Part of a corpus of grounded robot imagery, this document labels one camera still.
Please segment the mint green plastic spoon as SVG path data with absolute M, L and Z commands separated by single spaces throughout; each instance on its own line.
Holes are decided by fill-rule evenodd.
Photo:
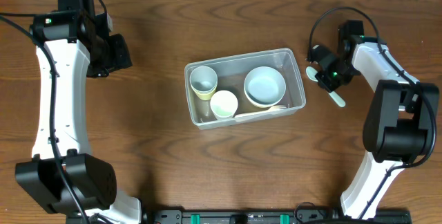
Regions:
M 311 81 L 318 82 L 318 79 L 316 78 L 318 71 L 315 68 L 308 66 L 306 68 L 305 72 Z M 341 96 L 339 96 L 336 92 L 333 91 L 333 92 L 329 93 L 329 96 L 333 101 L 335 101 L 335 103 L 339 107 L 343 108 L 346 106 L 346 102 L 344 101 L 344 99 Z

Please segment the pink plastic fork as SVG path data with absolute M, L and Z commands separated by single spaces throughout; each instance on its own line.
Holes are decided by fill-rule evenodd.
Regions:
M 256 111 L 256 112 L 250 112 L 250 113 L 237 114 L 235 116 L 235 118 L 248 117 L 248 116 L 252 116 L 252 115 L 258 115 L 261 113 L 269 113 L 269 112 L 273 112 L 273 111 L 279 111 L 279 110 L 283 110 L 283 109 L 286 109 L 286 106 L 275 105 L 275 106 L 271 106 L 270 108 L 268 108 L 267 110 L 264 110 L 264 111 Z

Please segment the grey plastic bowl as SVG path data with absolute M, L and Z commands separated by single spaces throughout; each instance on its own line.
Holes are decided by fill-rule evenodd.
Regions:
M 282 74 L 268 66 L 254 68 L 244 79 L 244 94 L 247 93 L 259 103 L 281 101 L 286 89 Z

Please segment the yellow plastic bowl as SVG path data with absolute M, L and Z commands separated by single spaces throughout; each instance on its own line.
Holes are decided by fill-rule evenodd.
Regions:
M 277 103 L 278 103 L 278 101 L 271 102 L 268 104 L 267 103 L 259 103 L 258 101 L 254 100 L 251 96 L 249 96 L 247 93 L 245 94 L 245 96 L 252 105 L 259 107 L 259 108 L 269 108 L 269 107 L 277 105 Z

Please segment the grey plastic cup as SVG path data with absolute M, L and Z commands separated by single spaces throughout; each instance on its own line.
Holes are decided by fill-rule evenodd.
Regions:
M 190 84 L 194 91 L 208 93 L 218 85 L 218 75 L 208 66 L 199 66 L 191 72 Z

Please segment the yellow plastic cup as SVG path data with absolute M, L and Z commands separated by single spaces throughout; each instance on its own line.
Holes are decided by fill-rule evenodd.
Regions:
M 211 88 L 208 91 L 200 91 L 200 90 L 197 90 L 194 87 L 192 87 L 192 89 L 193 89 L 193 92 L 196 94 L 196 96 L 199 99 L 201 99 L 203 101 L 207 101 L 207 100 L 210 100 L 213 97 L 213 95 L 216 92 L 217 86 L 214 86 L 213 88 Z

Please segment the clear plastic container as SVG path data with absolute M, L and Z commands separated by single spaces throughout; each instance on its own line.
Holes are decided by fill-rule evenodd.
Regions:
M 208 66 L 218 75 L 218 91 L 231 91 L 238 99 L 238 110 L 232 118 L 217 120 L 210 108 L 210 100 L 203 101 L 193 92 L 190 84 L 191 72 L 199 66 Z M 264 111 L 268 108 L 259 108 L 252 105 L 244 94 L 244 79 L 254 68 L 268 66 L 282 74 L 287 89 L 284 97 L 277 105 L 284 105 L 286 109 L 261 113 L 248 117 L 235 118 L 237 114 Z M 295 56 L 288 48 L 260 51 L 209 59 L 187 64 L 184 69 L 186 83 L 186 97 L 192 122 L 199 129 L 213 129 L 245 122 L 265 120 L 269 118 L 291 115 L 303 108 L 306 104 L 305 91 Z

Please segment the cream white plastic cup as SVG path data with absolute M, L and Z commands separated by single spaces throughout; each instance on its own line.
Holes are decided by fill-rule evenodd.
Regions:
M 238 99 L 231 91 L 218 91 L 210 100 L 210 108 L 217 120 L 229 119 L 238 110 Z

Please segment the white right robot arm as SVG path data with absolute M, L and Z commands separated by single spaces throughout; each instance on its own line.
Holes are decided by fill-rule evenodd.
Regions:
M 393 180 L 424 163 L 434 150 L 439 88 L 407 73 L 378 35 L 365 35 L 360 20 L 339 26 L 337 53 L 310 44 L 307 60 L 320 66 L 315 78 L 329 93 L 356 75 L 363 76 L 374 92 L 363 126 L 365 155 L 340 197 L 345 216 L 374 218 Z

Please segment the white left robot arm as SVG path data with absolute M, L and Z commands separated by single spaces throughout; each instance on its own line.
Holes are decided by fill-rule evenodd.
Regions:
M 15 167 L 17 183 L 47 213 L 68 223 L 141 223 L 142 204 L 117 188 L 113 167 L 93 156 L 86 129 L 86 80 L 132 64 L 98 0 L 58 0 L 35 15 L 29 34 L 41 77 L 39 126 L 31 159 Z

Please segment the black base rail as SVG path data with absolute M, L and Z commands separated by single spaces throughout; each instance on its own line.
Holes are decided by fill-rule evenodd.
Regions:
M 367 224 L 412 224 L 408 211 L 382 210 L 375 217 L 357 219 L 341 216 L 336 209 L 324 207 L 302 207 L 282 212 L 189 212 L 162 210 L 140 218 L 119 219 L 104 214 L 91 214 L 91 223 L 150 223 L 150 224 L 300 224 L 300 223 L 367 223 Z

